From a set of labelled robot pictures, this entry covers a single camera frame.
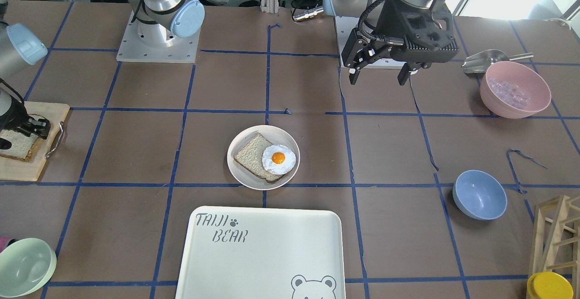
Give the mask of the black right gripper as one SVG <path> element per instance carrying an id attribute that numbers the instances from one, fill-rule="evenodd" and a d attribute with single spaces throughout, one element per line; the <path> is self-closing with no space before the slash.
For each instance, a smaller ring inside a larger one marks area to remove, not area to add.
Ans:
<path id="1" fill-rule="evenodd" d="M 1 130 L 13 130 L 27 137 L 35 134 L 41 139 L 49 135 L 51 123 L 47 119 L 31 117 L 17 100 L 1 101 Z"/>

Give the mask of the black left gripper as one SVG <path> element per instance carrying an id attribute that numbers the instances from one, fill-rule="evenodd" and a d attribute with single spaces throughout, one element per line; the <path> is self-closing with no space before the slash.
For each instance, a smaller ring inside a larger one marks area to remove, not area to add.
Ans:
<path id="1" fill-rule="evenodd" d="M 379 60 L 405 63 L 398 74 L 398 84 L 404 86 L 419 68 L 447 63 L 458 54 L 453 18 L 445 0 L 432 0 L 426 8 L 404 0 L 385 0 L 380 8 L 376 23 L 354 27 L 340 54 L 353 86 L 361 70 Z"/>

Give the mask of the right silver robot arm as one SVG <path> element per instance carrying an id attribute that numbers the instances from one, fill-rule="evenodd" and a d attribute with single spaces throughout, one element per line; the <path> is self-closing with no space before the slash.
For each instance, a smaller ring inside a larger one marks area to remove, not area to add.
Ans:
<path id="1" fill-rule="evenodd" d="M 6 79 L 21 70 L 35 65 L 48 53 L 42 41 L 25 25 L 9 25 L 1 22 L 0 29 L 0 127 L 13 130 L 27 137 L 35 134 L 41 139 L 49 135 L 51 123 L 48 119 L 35 119 L 27 112 L 24 99 Z"/>

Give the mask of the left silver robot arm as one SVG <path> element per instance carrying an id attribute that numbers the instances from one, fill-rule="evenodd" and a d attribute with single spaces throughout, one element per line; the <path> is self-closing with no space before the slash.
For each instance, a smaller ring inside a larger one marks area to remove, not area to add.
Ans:
<path id="1" fill-rule="evenodd" d="M 446 0 L 323 0 L 325 14 L 356 20 L 340 50 L 351 84 L 379 60 L 402 62 L 398 83 L 459 52 L 453 16 Z"/>

